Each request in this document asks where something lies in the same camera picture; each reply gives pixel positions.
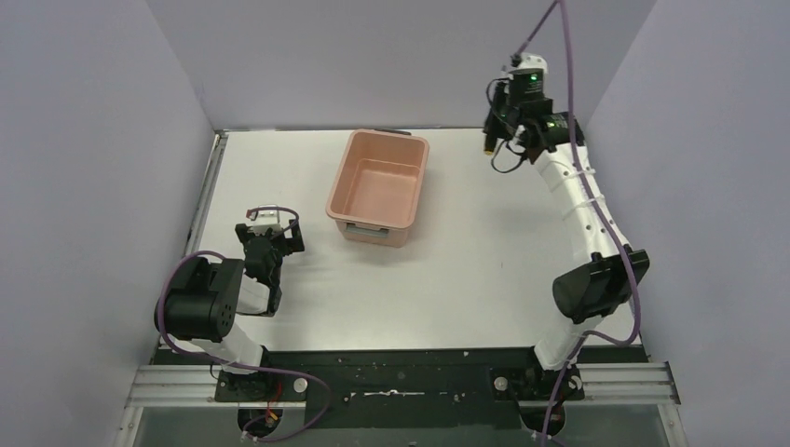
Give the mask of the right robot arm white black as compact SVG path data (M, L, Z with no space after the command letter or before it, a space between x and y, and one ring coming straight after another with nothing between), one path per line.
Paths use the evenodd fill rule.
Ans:
M547 327L534 346L534 365L511 377L511 387L530 399L548 398L569 370L581 343L624 313L634 286L649 266L617 229L594 179L584 136L566 112L556 112L544 93L543 68L504 70L486 88L489 112L484 150L507 150L515 166L531 165L546 183L567 231L573 264L551 286Z

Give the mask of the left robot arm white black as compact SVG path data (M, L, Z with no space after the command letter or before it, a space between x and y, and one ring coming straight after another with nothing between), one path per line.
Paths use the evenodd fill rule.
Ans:
M270 396L276 375L267 350L236 323L236 317L272 317L281 302L284 258L305 250L298 220L277 219L235 226L241 258L197 251L175 268L155 309L155 326L173 351L176 341L198 347L194 354L239 375L238 386L253 400Z

